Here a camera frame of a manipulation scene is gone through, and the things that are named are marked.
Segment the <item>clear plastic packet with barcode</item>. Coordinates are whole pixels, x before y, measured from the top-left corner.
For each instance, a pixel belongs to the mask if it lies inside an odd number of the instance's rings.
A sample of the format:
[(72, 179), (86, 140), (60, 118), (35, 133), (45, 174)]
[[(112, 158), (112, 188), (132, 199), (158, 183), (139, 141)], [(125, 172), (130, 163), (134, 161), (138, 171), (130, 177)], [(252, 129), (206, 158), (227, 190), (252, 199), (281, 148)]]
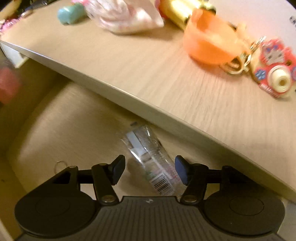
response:
[(134, 123), (122, 141), (158, 195), (181, 197), (184, 185), (175, 170), (175, 163), (150, 126)]

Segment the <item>white desk drawer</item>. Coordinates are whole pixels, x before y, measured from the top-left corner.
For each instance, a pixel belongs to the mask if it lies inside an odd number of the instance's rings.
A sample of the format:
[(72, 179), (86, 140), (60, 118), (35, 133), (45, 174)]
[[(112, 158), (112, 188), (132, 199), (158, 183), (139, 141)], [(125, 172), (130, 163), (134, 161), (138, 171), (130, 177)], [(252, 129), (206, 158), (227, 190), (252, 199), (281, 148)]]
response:
[(172, 158), (182, 155), (211, 168), (231, 165), (281, 196), (291, 193), (278, 178), (240, 154), (154, 108), (144, 120), (33, 60), (20, 68), (3, 61), (1, 70), (6, 80), (21, 85), (16, 97), (1, 108), (1, 202), (15, 204), (62, 168), (87, 169), (110, 163), (119, 154), (126, 156), (127, 168), (116, 192), (153, 194), (123, 143), (132, 123), (152, 128)]

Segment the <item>gold keychain trinket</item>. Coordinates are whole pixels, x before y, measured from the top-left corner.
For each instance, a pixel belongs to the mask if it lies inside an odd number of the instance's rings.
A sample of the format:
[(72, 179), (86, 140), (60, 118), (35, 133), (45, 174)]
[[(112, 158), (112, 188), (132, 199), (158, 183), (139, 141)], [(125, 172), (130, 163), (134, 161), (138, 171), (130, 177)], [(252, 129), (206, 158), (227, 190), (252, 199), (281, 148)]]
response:
[(243, 72), (248, 72), (250, 69), (249, 65), (251, 63), (252, 56), (265, 40), (266, 36), (260, 37), (257, 41), (251, 43), (249, 48), (250, 53), (243, 52), (231, 62), (222, 64), (219, 67), (230, 75), (240, 75)]

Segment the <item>red white keychain charm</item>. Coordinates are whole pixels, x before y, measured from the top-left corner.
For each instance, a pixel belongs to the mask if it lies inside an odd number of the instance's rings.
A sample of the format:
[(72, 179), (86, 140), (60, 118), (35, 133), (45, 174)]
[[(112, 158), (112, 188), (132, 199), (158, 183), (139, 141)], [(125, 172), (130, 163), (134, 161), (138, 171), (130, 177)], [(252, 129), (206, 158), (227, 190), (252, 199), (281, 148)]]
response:
[(287, 98), (295, 84), (295, 54), (282, 39), (263, 41), (252, 54), (250, 71), (262, 90), (274, 98)]

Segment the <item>white pink cloth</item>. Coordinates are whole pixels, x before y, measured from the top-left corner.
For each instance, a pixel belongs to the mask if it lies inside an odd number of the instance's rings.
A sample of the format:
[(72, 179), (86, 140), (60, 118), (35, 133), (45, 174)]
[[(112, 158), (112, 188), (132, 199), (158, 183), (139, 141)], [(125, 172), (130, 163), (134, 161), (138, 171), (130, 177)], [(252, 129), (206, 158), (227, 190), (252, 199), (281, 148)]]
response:
[(135, 34), (164, 26), (151, 1), (88, 1), (85, 11), (102, 29), (117, 35)]

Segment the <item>biscuit stick packet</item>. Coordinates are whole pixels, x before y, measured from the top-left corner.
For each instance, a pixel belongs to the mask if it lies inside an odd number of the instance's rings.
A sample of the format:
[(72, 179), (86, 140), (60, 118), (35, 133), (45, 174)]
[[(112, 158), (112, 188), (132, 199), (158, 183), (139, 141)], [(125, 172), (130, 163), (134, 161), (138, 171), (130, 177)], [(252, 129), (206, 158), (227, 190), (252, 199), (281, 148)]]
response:
[(184, 30), (194, 9), (205, 9), (216, 13), (216, 8), (209, 1), (198, 0), (160, 0), (155, 1), (155, 7), (161, 16), (171, 20), (175, 25)]

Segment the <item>teal toy case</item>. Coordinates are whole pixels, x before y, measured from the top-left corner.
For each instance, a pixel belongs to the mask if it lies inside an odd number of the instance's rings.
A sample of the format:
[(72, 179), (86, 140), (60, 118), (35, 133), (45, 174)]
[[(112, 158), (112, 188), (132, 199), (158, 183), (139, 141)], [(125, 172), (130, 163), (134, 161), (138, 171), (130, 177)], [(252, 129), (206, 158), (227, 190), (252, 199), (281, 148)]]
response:
[(84, 5), (74, 3), (70, 6), (65, 6), (58, 10), (57, 18), (63, 25), (72, 25), (87, 16)]

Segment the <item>white aigo computer case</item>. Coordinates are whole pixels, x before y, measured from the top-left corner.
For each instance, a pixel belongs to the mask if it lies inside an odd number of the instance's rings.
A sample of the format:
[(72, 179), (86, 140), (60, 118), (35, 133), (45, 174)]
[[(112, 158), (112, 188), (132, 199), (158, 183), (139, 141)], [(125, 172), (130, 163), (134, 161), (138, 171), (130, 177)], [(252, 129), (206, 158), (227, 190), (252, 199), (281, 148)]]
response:
[(296, 17), (295, 17), (295, 16), (291, 16), (291, 17), (289, 18), (289, 20), (290, 20), (290, 22), (291, 22), (294, 26), (296, 26)]

